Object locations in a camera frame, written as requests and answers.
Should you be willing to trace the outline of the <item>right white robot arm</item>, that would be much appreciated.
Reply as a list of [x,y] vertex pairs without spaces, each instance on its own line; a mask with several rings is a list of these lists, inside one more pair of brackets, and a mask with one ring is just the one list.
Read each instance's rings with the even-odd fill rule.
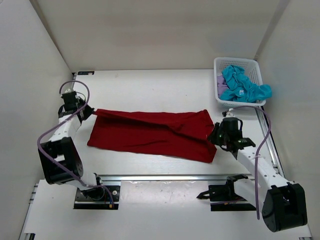
[[258,153],[255,143],[243,137],[243,121],[236,117],[225,117],[214,125],[208,141],[230,152],[254,177],[244,174],[228,176],[224,185],[210,186],[197,198],[209,199],[218,205],[216,196],[226,198],[224,204],[239,199],[249,202],[258,211],[271,232],[305,226],[308,223],[306,196],[303,187],[281,176]]

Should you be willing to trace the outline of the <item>red t shirt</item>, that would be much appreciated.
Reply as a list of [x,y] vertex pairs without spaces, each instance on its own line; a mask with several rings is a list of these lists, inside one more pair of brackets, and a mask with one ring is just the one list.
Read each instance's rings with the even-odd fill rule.
[[94,114],[89,147],[202,163],[211,163],[217,152],[207,140],[214,123],[205,109],[179,113],[98,109]]

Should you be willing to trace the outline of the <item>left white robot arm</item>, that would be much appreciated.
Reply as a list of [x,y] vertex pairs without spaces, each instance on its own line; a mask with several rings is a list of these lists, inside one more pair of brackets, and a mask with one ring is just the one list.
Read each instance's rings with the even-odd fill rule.
[[54,131],[52,137],[47,142],[41,143],[40,146],[50,157],[90,186],[83,186],[78,180],[75,180],[70,174],[54,164],[39,151],[45,180],[50,185],[67,184],[75,186],[84,197],[98,201],[105,194],[105,188],[101,185],[101,178],[96,173],[84,171],[81,158],[74,144],[74,138],[78,129],[81,127],[82,122],[94,113],[94,109],[86,105],[83,110],[73,115],[73,113],[85,105],[86,101],[76,91],[71,89],[67,89],[61,95],[61,98],[64,104],[58,110],[58,120],[59,123],[65,123],[59,126]]

